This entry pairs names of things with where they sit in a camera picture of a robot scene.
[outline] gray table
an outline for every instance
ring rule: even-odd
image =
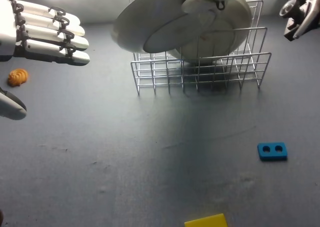
[[[229,227],[320,223],[320,31],[292,43],[265,18],[273,53],[261,90],[134,86],[110,25],[87,26],[84,67],[13,59],[22,121],[0,120],[0,207],[8,226],[179,227],[224,213]],[[285,142],[287,162],[257,143]]]

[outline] blue rectangular object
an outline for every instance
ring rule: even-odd
[[[287,148],[283,142],[259,143],[258,153],[262,161],[284,161],[288,158]]]

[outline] dish rack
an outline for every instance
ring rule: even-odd
[[[197,57],[191,64],[174,58],[168,52],[140,54],[133,53],[130,63],[134,83],[138,95],[143,87],[152,87],[156,93],[157,87],[167,87],[170,92],[171,86],[194,85],[199,91],[203,86],[209,86],[211,90],[223,86],[227,89],[230,84],[238,83],[242,89],[245,82],[256,82],[261,87],[271,56],[270,52],[262,52],[267,35],[266,27],[258,27],[263,7],[263,0],[246,0],[252,12],[250,28],[215,31],[248,31],[245,41],[235,51],[225,56]],[[201,61],[212,65],[202,65]]]

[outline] yellow block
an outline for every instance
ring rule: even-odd
[[[185,227],[228,227],[223,213],[184,223]]]

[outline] wire basket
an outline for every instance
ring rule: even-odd
[[[252,12],[252,24],[250,28],[233,30],[215,30],[215,32],[241,32],[248,31],[245,41],[229,55],[213,57],[198,57],[194,60],[177,59],[168,52],[140,54],[134,53],[134,61],[131,62],[131,70],[137,93],[143,87],[152,87],[156,92],[157,87],[194,85],[199,91],[201,86],[209,85],[212,90],[223,85],[225,88],[231,83],[238,83],[242,89],[246,82],[256,82],[261,87],[271,59],[270,52],[262,52],[266,39],[267,28],[258,27],[263,7],[262,0],[246,0]]]

